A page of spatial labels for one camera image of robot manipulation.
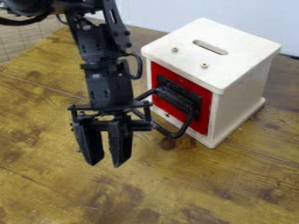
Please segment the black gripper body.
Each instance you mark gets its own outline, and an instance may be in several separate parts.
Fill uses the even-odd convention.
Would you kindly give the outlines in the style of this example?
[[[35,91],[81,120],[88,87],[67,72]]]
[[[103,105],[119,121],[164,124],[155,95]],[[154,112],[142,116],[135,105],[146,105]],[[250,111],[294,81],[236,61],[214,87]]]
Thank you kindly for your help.
[[[150,102],[134,97],[132,80],[126,59],[81,66],[85,72],[88,100],[85,105],[69,107],[72,128],[93,128],[97,131],[111,130],[116,125],[126,131],[148,131],[152,129]]]

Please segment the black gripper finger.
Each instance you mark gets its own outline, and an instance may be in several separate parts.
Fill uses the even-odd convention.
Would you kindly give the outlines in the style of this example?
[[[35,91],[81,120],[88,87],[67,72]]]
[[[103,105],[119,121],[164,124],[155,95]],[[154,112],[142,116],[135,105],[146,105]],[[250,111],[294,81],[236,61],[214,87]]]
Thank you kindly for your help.
[[[91,121],[72,123],[79,149],[89,165],[95,165],[104,158],[101,135],[92,126]]]
[[[131,158],[134,133],[127,122],[118,119],[108,123],[107,132],[112,163],[119,167]]]

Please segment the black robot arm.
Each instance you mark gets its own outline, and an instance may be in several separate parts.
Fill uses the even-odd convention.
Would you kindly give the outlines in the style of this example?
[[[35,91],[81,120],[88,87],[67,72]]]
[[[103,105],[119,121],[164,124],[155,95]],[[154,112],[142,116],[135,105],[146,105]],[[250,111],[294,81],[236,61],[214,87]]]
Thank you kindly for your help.
[[[152,104],[134,98],[132,81],[142,73],[131,74],[126,60],[136,56],[130,31],[119,16],[115,0],[0,0],[0,9],[25,20],[0,17],[0,25],[21,26],[43,21],[51,14],[64,15],[65,24],[84,60],[89,105],[69,107],[72,131],[79,150],[89,165],[105,156],[101,133],[108,133],[113,166],[120,166],[132,153],[136,131],[152,129],[150,118],[135,120],[130,112],[150,109]]]

